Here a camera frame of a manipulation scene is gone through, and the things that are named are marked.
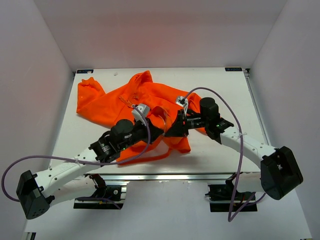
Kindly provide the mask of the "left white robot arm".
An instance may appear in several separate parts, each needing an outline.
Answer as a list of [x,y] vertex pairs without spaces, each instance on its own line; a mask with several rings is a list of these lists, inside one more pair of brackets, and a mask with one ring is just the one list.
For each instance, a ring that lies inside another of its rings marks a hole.
[[107,186],[99,174],[89,172],[113,163],[136,143],[153,143],[163,133],[149,119],[121,119],[75,158],[37,173],[22,173],[16,195],[25,217],[33,220],[50,207],[73,199],[116,204],[121,195],[114,193],[116,188]]

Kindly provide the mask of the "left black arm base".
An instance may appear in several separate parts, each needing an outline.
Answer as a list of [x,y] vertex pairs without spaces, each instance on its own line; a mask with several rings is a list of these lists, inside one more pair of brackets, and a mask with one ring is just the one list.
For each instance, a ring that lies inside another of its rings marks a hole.
[[99,174],[87,174],[94,182],[95,191],[91,196],[76,198],[74,209],[121,210],[127,192],[124,183],[107,183]]

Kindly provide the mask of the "orange zip-up jacket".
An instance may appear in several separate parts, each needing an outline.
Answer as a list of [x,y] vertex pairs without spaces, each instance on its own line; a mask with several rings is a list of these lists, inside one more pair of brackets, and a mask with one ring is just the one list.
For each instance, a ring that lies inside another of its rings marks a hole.
[[[167,131],[175,121],[178,110],[177,97],[186,96],[187,92],[171,86],[153,82],[150,71],[135,74],[127,84],[106,93],[100,83],[93,77],[84,79],[77,86],[76,112],[83,118],[95,124],[113,127],[119,120],[134,120],[132,105],[145,104],[150,107],[147,117],[155,127]],[[168,146],[166,153],[141,157],[129,161],[147,147],[148,151],[154,150],[160,142]],[[124,150],[117,162],[121,166],[147,163],[167,158],[175,150],[181,154],[191,151],[188,138],[160,136],[156,141],[147,146],[140,141]]]

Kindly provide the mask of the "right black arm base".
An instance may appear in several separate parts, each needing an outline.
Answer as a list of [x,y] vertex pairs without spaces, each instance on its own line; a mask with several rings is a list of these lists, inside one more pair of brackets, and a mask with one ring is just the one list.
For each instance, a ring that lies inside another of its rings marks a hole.
[[[204,194],[204,198],[209,202],[211,213],[227,213],[232,199],[233,184],[232,180],[236,178],[236,173],[202,173],[207,180],[208,192]],[[235,213],[252,195],[252,192],[236,191],[232,212]],[[240,210],[240,212],[257,212],[257,204],[254,204],[256,196]]]

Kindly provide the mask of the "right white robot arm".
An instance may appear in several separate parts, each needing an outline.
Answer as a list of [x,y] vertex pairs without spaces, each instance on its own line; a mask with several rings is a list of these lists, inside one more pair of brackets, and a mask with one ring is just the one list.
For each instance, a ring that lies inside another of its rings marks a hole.
[[259,172],[241,173],[226,180],[226,195],[236,200],[245,192],[265,193],[274,200],[303,182],[303,176],[292,150],[286,146],[276,148],[240,133],[229,121],[220,116],[219,106],[211,97],[200,100],[200,112],[188,108],[188,100],[179,96],[176,104],[183,109],[177,112],[166,137],[187,137],[189,130],[204,128],[207,136],[229,147],[252,161]]

